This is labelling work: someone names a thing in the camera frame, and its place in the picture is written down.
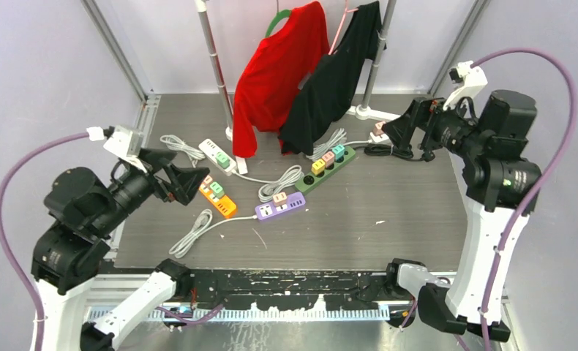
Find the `teal plug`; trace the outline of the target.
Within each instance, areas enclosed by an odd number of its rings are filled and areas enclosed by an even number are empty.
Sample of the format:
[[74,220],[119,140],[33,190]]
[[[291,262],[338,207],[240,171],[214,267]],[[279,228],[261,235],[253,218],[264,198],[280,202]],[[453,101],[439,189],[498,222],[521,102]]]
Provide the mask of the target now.
[[334,161],[341,162],[345,156],[345,147],[342,144],[339,144],[331,149],[334,154]]

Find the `yellow plug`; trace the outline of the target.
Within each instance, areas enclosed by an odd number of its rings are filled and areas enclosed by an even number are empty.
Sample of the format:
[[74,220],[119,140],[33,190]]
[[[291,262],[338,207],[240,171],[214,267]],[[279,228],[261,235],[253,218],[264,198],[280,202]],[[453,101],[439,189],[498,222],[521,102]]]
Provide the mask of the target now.
[[323,174],[325,169],[326,169],[326,162],[323,159],[318,159],[312,163],[311,173],[314,176],[319,176]]

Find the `purple power strip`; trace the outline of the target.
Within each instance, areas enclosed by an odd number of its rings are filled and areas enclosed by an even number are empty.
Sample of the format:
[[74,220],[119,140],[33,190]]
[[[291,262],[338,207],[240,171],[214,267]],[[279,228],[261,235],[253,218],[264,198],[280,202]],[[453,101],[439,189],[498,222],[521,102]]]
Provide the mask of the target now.
[[[285,199],[275,202],[274,199],[279,195],[284,195]],[[305,205],[306,200],[301,192],[294,192],[289,195],[281,192],[273,200],[255,206],[255,215],[258,220],[263,222],[302,209]]]

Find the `green power strip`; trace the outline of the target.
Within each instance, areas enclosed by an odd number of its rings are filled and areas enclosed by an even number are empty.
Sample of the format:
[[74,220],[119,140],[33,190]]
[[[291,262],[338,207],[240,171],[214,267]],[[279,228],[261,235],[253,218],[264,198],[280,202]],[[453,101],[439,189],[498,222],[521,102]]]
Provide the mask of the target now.
[[326,167],[323,174],[319,176],[314,176],[311,171],[299,179],[295,184],[294,188],[297,192],[301,192],[303,195],[307,195],[316,187],[322,185],[327,179],[337,173],[343,167],[348,165],[356,157],[356,151],[350,146],[345,146],[345,156],[341,162],[335,162],[330,167]]

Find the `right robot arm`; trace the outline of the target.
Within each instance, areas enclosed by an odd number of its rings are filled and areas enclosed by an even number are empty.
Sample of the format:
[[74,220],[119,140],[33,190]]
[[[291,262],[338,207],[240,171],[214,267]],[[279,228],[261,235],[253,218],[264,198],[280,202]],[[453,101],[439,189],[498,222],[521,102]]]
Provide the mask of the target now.
[[387,268],[387,295],[397,301],[411,294],[423,323],[444,333],[486,334],[506,342],[511,331],[502,321],[500,299],[511,252],[498,244],[506,238],[514,246],[535,202],[521,210],[511,229],[507,223],[541,176],[540,167],[521,155],[537,114],[528,95],[493,91],[480,115],[473,100],[463,97],[452,109],[445,101],[414,99],[398,118],[383,125],[397,151],[410,151],[410,139],[420,129],[422,159],[443,148],[463,161],[468,227],[457,274],[452,283],[440,281],[424,264],[394,259]]

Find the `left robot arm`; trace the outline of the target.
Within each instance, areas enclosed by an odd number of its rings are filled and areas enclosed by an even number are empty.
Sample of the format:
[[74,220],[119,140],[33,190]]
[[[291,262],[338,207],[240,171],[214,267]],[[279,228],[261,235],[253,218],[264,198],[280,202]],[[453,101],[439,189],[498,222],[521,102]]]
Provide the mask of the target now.
[[191,295],[190,269],[168,258],[107,316],[85,321],[110,234],[150,197],[188,205],[210,173],[175,166],[173,151],[144,148],[138,157],[141,167],[119,160],[123,173],[111,173],[109,184],[86,167],[65,170],[45,197],[54,223],[34,247],[31,265],[45,313],[37,329],[43,350],[117,350],[162,303]]

